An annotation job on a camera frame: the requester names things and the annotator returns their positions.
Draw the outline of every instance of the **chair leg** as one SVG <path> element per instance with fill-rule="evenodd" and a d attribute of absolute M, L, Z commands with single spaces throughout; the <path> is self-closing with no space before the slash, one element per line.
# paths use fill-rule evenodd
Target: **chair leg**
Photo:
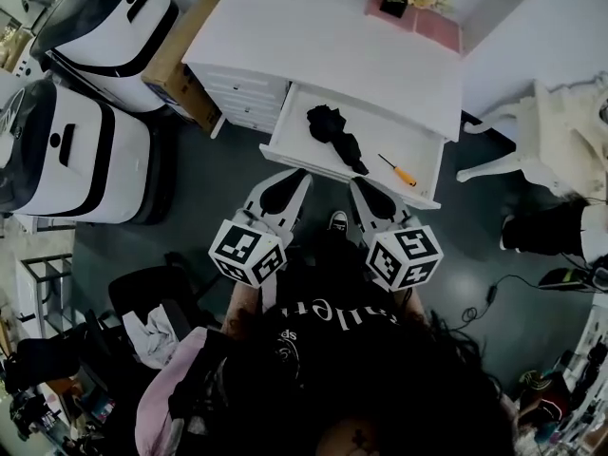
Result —
<path fill-rule="evenodd" d="M 472 134 L 484 133 L 492 128 L 494 124 L 497 124 L 503 117 L 517 116 L 519 108 L 519 104 L 503 104 L 486 115 L 483 115 L 480 124 L 474 125 L 473 123 L 466 123 L 463 127 L 463 131 Z"/>
<path fill-rule="evenodd" d="M 483 163 L 477 167 L 471 167 L 459 171 L 456 175 L 458 182 L 465 182 L 472 178 L 478 178 L 480 176 L 494 176 L 496 174 L 506 174 L 509 172 L 515 172 L 522 168 L 522 157 L 517 152 L 512 152 L 499 159 Z"/>

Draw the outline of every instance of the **drawer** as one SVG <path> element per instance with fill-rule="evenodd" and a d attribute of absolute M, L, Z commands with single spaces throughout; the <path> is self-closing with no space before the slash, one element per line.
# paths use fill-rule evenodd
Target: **drawer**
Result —
<path fill-rule="evenodd" d="M 384 184 L 415 208 L 441 207 L 433 198 L 446 139 L 398 121 L 380 108 L 329 90 L 292 85 L 270 143 L 260 146 L 264 157 L 337 181 L 348 182 L 357 176 L 330 144 L 311 135 L 307 112 L 318 105 L 339 108 L 346 119 L 345 132 L 352 133 L 359 142 L 361 160 L 370 170 L 369 179 Z M 411 187 L 402 182 L 378 154 L 411 174 L 416 185 Z"/>
<path fill-rule="evenodd" d="M 288 81 L 276 76 L 229 67 L 206 66 L 202 69 L 202 84 L 228 93 L 238 92 L 259 99 L 282 102 L 287 94 Z"/>
<path fill-rule="evenodd" d="M 280 114 L 280 108 L 278 106 L 249 104 L 240 100 L 220 100 L 216 99 L 214 96 L 211 98 L 222 111 L 234 111 L 235 113 L 267 117 L 273 120 L 278 119 L 278 115 Z"/>
<path fill-rule="evenodd" d="M 221 100 L 222 98 L 232 98 L 234 99 L 241 99 L 241 100 L 246 100 L 248 102 L 253 102 L 253 103 L 262 103 L 262 104 L 270 104 L 270 105 L 276 105 L 279 108 L 282 107 L 283 105 L 283 101 L 285 100 L 285 97 L 283 97 L 282 100 L 277 100 L 276 98 L 264 98 L 261 96 L 254 96 L 251 94 L 247 94 L 247 93 L 240 93 L 238 91 L 224 91 L 221 89 L 217 89 L 214 87 L 206 87 L 205 91 L 207 92 L 207 94 L 209 94 L 210 96 L 215 96 L 217 97 L 218 100 Z"/>
<path fill-rule="evenodd" d="M 232 105 L 239 106 L 250 106 L 252 108 L 257 108 L 262 111 L 270 112 L 272 111 L 277 116 L 281 111 L 281 107 L 283 106 L 283 102 L 262 102 L 260 100 L 254 100 L 248 96 L 237 95 L 237 94 L 228 94 L 228 93 L 217 93 L 215 90 L 205 89 L 209 96 L 213 98 L 213 101 L 216 103 L 227 103 Z"/>
<path fill-rule="evenodd" d="M 246 128 L 253 128 L 254 130 L 259 130 L 260 132 L 273 133 L 274 130 L 271 125 L 268 125 L 266 123 L 238 120 L 229 116 L 226 116 L 226 120 L 228 120 L 228 122 L 230 122 L 231 124 L 244 126 Z"/>
<path fill-rule="evenodd" d="M 256 122 L 256 123 L 260 123 L 260 124 L 265 124 L 265 125 L 270 126 L 271 128 L 275 128 L 275 125 L 276 125 L 276 119 L 270 119 L 267 117 L 258 117 L 255 115 L 244 115 L 241 113 L 234 113 L 231 111 L 227 111 L 225 113 L 225 115 L 227 117 L 230 117 L 231 119 L 240 120 L 242 122 Z"/>

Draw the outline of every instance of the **pink box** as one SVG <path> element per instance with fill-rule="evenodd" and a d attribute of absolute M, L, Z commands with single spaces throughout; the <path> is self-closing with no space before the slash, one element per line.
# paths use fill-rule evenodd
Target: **pink box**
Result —
<path fill-rule="evenodd" d="M 460 54 L 460 26 L 440 13 L 418 10 L 415 31 Z"/>
<path fill-rule="evenodd" d="M 400 29 L 424 35 L 445 48 L 461 53 L 460 26 L 440 13 L 432 10 L 417 9 L 409 6 L 403 16 L 398 19 L 380 10 L 382 0 L 368 0 L 366 15 L 373 15 L 391 22 Z"/>

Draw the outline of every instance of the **screwdriver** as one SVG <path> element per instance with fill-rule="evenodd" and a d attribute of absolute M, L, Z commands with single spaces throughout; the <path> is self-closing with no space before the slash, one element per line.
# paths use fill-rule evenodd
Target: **screwdriver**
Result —
<path fill-rule="evenodd" d="M 409 184 L 411 187 L 414 187 L 416 185 L 416 179 L 413 178 L 410 174 L 408 174 L 403 169 L 397 167 L 396 165 L 391 164 L 389 161 L 387 161 L 385 157 L 382 157 L 381 154 L 378 155 L 380 156 L 380 159 L 382 159 L 384 162 L 390 165 L 390 167 L 392 167 L 392 169 L 397 173 L 397 176 L 399 176 L 401 181 L 403 181 L 405 184 Z"/>

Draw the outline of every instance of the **open drawer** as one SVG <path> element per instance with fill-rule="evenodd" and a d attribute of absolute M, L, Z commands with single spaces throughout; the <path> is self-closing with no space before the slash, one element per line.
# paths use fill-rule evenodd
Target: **open drawer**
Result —
<path fill-rule="evenodd" d="M 311 135 L 307 112 L 318 105 L 340 109 L 346 119 L 344 131 L 359 142 L 361 160 L 370 170 L 368 178 L 386 185 L 415 208 L 441 207 L 433 197 L 446 139 L 401 122 L 385 110 L 326 89 L 292 85 L 270 143 L 259 147 L 264 157 L 337 181 L 347 182 L 357 176 L 330 143 L 321 143 Z M 402 182 L 378 154 L 411 174 L 416 185 Z"/>

